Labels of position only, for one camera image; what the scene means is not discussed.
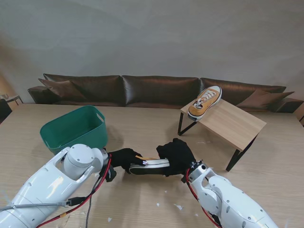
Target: black glove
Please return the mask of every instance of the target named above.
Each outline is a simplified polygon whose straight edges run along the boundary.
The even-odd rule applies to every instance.
[[[178,138],[174,138],[173,142],[164,146],[158,146],[156,150],[160,159],[169,160],[170,167],[165,172],[166,176],[185,174],[192,166],[192,162],[196,162],[188,145]]]
[[[113,167],[121,166],[129,174],[130,174],[129,168],[131,164],[143,165],[143,166],[145,165],[143,163],[144,160],[135,157],[136,155],[142,157],[142,155],[130,148],[109,152],[109,154],[112,155],[111,165]]]

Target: black metal leg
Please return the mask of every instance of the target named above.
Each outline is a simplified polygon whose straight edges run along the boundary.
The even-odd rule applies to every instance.
[[[226,168],[227,171],[230,171],[233,166],[238,162],[238,160],[240,160],[240,158],[244,155],[244,153],[246,153],[246,151],[251,147],[251,145],[253,144],[254,140],[256,139],[256,137],[248,144],[248,146],[242,151],[240,152],[239,150],[236,150]]]
[[[181,136],[181,135],[184,134],[186,131],[188,131],[191,127],[193,127],[194,125],[197,124],[197,122],[193,122],[193,123],[191,123],[188,127],[186,127],[184,130],[181,131],[181,124],[182,124],[182,119],[183,119],[183,117],[184,117],[184,113],[181,113],[181,114],[180,114],[179,129],[178,129],[178,131],[177,131],[177,134],[178,134],[179,136]]]
[[[227,171],[230,171],[232,169],[232,167],[237,163],[236,159],[237,159],[238,155],[239,155],[239,150],[236,150],[226,168]]]

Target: yellow sneaker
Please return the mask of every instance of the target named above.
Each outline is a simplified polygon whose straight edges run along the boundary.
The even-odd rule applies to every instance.
[[[201,92],[195,102],[188,109],[188,117],[193,121],[200,120],[205,112],[216,105],[222,97],[219,86],[211,86]]]

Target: green plastic basket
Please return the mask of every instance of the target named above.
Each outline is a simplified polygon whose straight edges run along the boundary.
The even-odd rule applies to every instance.
[[[108,142],[105,118],[94,106],[84,106],[45,124],[40,135],[55,155],[66,147],[85,144],[103,148]]]

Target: sofa armrest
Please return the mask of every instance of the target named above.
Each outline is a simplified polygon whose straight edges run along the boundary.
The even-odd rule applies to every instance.
[[[304,101],[285,98],[269,107],[274,113],[293,113]]]
[[[36,86],[28,89],[36,104],[53,104],[59,101],[59,98],[45,86]]]

